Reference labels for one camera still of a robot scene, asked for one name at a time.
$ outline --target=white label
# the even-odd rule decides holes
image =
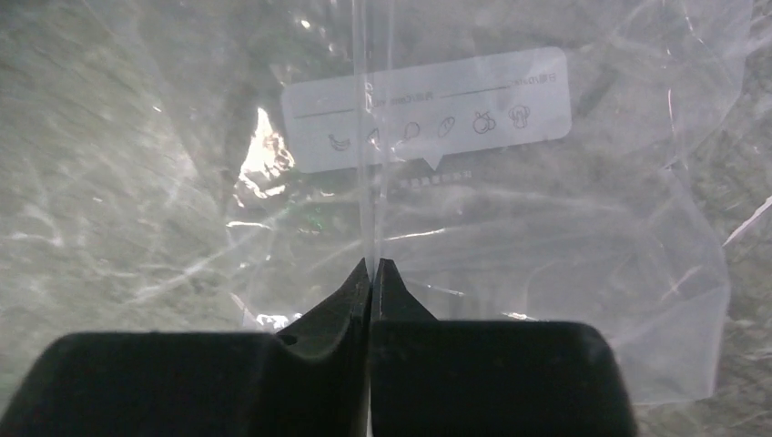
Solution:
[[[390,147],[394,161],[424,159],[436,169],[446,155],[565,137],[571,130],[567,76],[565,54],[555,47],[375,73],[362,147]],[[298,170],[357,167],[356,80],[284,90]],[[380,91],[387,89],[387,96]]]

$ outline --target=black object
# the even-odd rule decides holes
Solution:
[[[569,322],[438,321],[382,260],[275,335],[79,333],[0,437],[634,436],[614,355]]]

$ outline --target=printed label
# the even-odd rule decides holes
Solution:
[[[289,151],[304,173],[357,167],[357,147],[424,159],[558,139],[571,130],[565,54],[548,47],[375,73],[357,144],[355,76],[288,86]],[[375,164],[375,153],[371,164]]]

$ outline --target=marbled surface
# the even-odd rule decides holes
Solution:
[[[192,158],[157,82],[85,3],[7,3],[0,409],[64,333],[239,326],[223,211],[248,145],[203,145],[207,159]],[[769,14],[770,3],[758,0],[741,97],[690,160],[697,204],[727,241],[733,282],[716,396],[640,408],[642,435],[765,435],[772,427],[772,221],[762,208],[772,196]]]

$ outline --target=plastic bag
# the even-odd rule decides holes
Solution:
[[[686,155],[749,1],[89,4],[202,164],[245,327],[383,256],[439,317],[595,325],[634,401],[710,395],[729,282]]]

